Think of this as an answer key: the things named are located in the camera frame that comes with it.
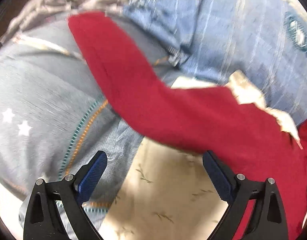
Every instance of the silver pin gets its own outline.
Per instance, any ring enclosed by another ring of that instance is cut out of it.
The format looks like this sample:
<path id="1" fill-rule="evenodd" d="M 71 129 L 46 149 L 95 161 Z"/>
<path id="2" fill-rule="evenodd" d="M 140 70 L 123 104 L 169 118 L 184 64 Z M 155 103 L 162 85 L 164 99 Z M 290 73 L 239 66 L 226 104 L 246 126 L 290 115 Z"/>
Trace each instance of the silver pin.
<path id="1" fill-rule="evenodd" d="M 38 179 L 37 181 L 36 181 L 36 184 L 39 186 L 39 185 L 41 185 L 43 183 L 43 179 Z"/>
<path id="2" fill-rule="evenodd" d="M 273 178 L 268 178 L 268 182 L 269 182 L 270 184 L 275 184 L 275 180 L 274 180 Z"/>
<path id="3" fill-rule="evenodd" d="M 245 175 L 243 175 L 241 173 L 237 174 L 237 179 L 244 180 L 245 178 L 246 178 Z"/>
<path id="4" fill-rule="evenodd" d="M 70 181 L 73 179 L 73 175 L 72 174 L 68 174 L 65 178 L 66 181 Z"/>

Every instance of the red fabric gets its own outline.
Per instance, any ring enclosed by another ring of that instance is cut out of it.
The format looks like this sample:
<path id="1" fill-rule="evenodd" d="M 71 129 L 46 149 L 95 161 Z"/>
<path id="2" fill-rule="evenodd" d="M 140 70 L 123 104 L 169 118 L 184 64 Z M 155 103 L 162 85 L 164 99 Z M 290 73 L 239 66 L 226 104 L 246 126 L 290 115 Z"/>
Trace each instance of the red fabric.
<path id="1" fill-rule="evenodd" d="M 299 132 L 301 150 L 274 117 L 254 104 L 239 105 L 226 87 L 166 87 L 132 39 L 102 13 L 72 16 L 68 24 L 109 103 L 134 130 L 177 148 L 213 150 L 248 179 L 273 177 L 289 239 L 298 236 L 307 211 L 307 121 Z M 244 217 L 236 239 L 247 223 Z"/>

